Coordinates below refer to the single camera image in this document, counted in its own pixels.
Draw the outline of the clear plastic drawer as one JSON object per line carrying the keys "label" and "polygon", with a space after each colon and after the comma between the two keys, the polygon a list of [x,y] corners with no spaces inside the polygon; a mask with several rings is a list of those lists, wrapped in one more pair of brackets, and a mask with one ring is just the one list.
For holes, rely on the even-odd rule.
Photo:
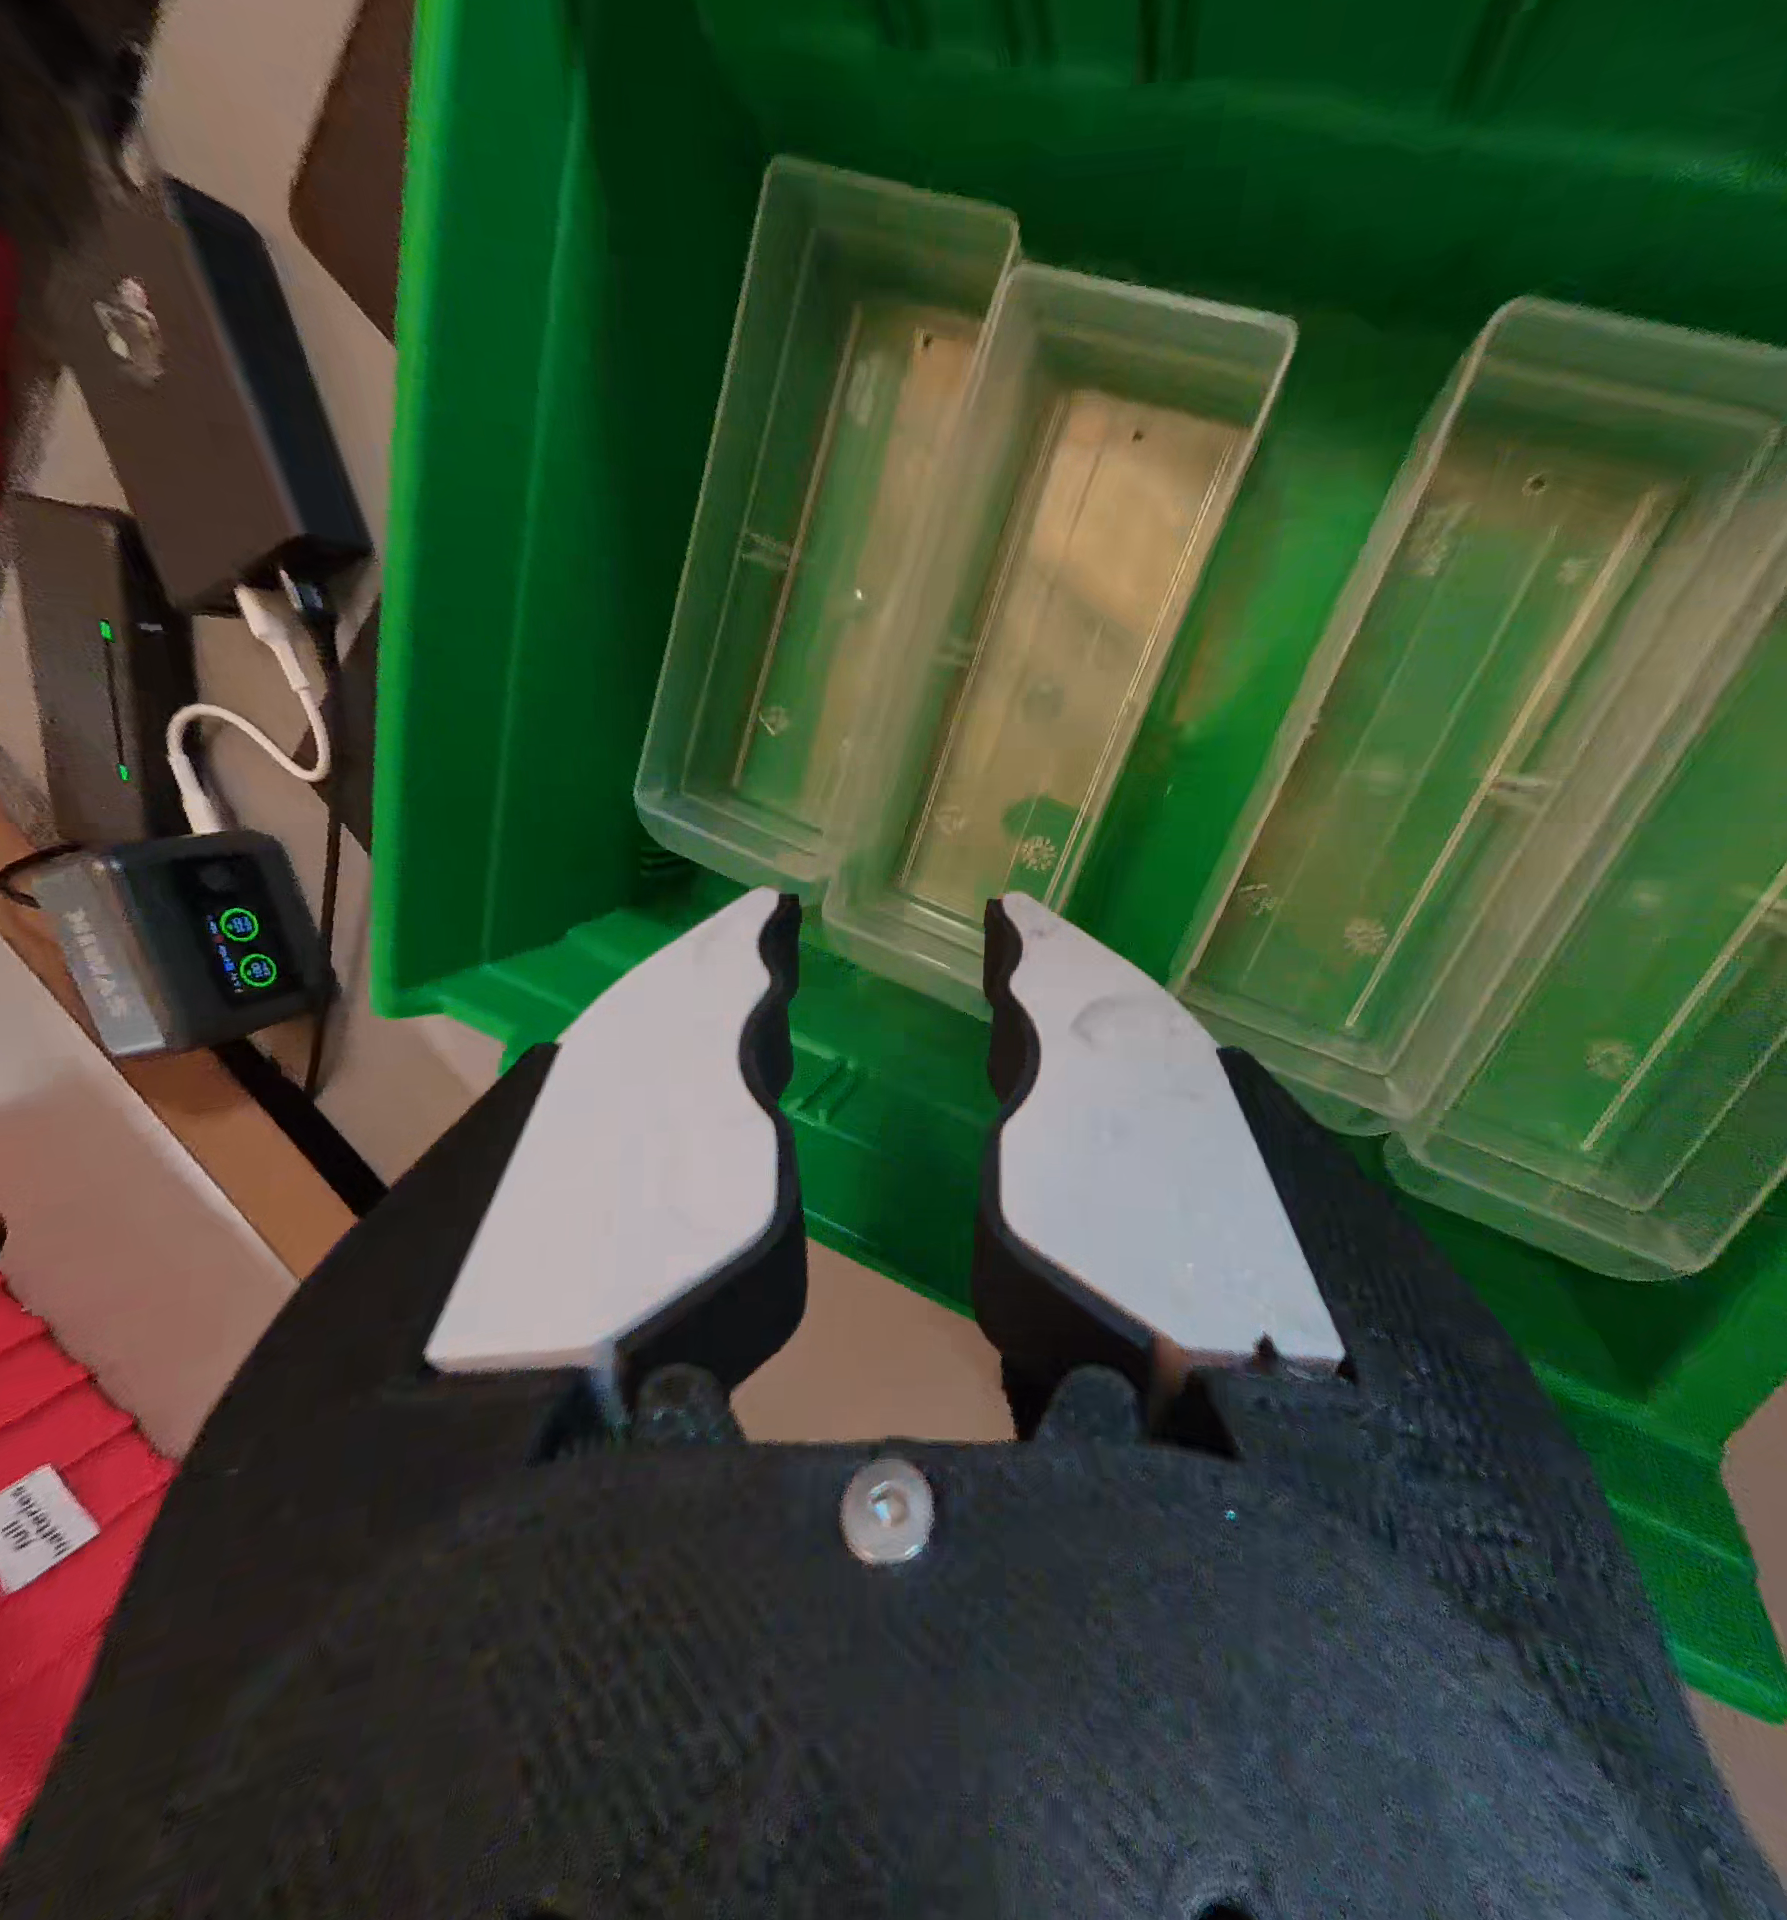
{"label": "clear plastic drawer", "polygon": [[1420,1115],[1787,551],[1787,348],[1518,298],[1424,415],[1172,990],[1325,1128]]}
{"label": "clear plastic drawer", "polygon": [[1601,1275],[1675,1280],[1787,1175],[1787,546],[1648,744],[1587,768],[1598,818],[1385,1168]]}
{"label": "clear plastic drawer", "polygon": [[842,785],[846,961],[974,1015],[984,907],[1071,904],[1294,349],[1275,310],[1004,275]]}
{"label": "clear plastic drawer", "polygon": [[1017,213],[773,156],[633,801],[718,877],[816,899]]}

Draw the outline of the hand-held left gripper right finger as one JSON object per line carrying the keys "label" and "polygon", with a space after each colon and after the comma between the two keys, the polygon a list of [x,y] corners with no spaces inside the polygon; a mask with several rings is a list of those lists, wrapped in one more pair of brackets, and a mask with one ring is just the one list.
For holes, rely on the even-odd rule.
{"label": "hand-held left gripper right finger", "polygon": [[1216,1042],[1043,902],[984,905],[976,1322],[1020,1433],[1072,1375],[1168,1427],[1204,1371],[1333,1381],[1347,1342]]}

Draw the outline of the grey charger with display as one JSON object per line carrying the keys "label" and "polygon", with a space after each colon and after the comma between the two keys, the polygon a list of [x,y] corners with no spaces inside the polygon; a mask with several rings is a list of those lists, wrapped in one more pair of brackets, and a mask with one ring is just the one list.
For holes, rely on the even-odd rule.
{"label": "grey charger with display", "polygon": [[25,889],[113,1060],[239,1042],[317,1017],[334,996],[321,928],[290,854],[267,833],[61,851]]}

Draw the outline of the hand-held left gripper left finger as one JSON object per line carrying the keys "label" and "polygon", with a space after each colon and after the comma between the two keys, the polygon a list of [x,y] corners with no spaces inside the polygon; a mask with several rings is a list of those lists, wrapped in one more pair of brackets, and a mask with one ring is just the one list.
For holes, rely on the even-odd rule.
{"label": "hand-held left gripper left finger", "polygon": [[640,961],[549,1048],[425,1336],[446,1376],[671,1362],[746,1379],[797,1330],[806,1235],[786,1011],[801,902],[757,887]]}

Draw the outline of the slim black power bank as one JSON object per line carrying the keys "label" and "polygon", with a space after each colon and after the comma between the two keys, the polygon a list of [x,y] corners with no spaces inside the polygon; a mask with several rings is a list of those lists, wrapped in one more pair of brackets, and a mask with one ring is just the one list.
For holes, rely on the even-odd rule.
{"label": "slim black power bank", "polygon": [[17,493],[9,525],[59,838],[113,846],[185,833],[165,726],[196,697],[190,618],[166,599],[135,521]]}

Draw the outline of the large black power bank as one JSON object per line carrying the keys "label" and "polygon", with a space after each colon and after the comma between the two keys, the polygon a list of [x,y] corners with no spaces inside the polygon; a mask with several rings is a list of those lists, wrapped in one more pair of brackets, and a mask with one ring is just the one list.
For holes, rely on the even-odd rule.
{"label": "large black power bank", "polygon": [[293,310],[255,227],[183,178],[125,189],[66,297],[85,394],[161,589],[231,613],[280,574],[372,555]]}

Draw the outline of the green plastic bin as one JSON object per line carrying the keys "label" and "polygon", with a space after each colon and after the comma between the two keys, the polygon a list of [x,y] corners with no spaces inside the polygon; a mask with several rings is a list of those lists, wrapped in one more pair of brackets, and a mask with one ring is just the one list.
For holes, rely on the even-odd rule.
{"label": "green plastic bin", "polygon": [[771,156],[1297,320],[1080,922],[1148,970],[1506,300],[1787,348],[1787,4],[419,4],[372,1002],[511,1057],[730,899],[632,781]]}

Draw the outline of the red ribbed tray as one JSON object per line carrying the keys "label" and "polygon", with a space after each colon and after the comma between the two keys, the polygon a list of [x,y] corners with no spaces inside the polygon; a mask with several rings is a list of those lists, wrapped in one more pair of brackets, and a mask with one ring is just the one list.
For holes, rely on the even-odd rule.
{"label": "red ribbed tray", "polygon": [[173,1473],[0,1278],[0,1854],[63,1740]]}

